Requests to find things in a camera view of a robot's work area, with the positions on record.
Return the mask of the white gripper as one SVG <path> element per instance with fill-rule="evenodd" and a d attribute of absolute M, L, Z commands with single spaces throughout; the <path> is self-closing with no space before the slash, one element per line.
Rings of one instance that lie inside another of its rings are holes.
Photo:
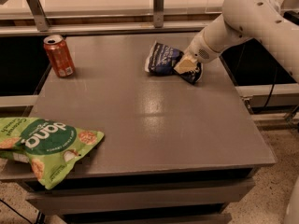
<path fill-rule="evenodd" d="M 188 72 L 198 73 L 200 71 L 198 63 L 209 63 L 221 55 L 207 44 L 204 34 L 204 30 L 200 31 L 184 50 L 184 54 L 187 56 L 183 56 L 174 67 L 179 75 Z"/>

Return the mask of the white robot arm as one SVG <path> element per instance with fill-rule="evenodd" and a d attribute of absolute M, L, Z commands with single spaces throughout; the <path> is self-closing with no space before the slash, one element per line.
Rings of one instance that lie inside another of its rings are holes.
<path fill-rule="evenodd" d="M 224 0 L 220 16 L 185 49 L 200 63 L 208 63 L 226 49 L 251 38 L 292 75 L 299 77 L 298 26 L 280 15 L 273 0 Z M 272 125 L 263 135 L 278 154 L 278 163 L 255 176 L 256 187 L 240 203 L 227 206 L 229 224 L 299 224 L 299 133 Z"/>

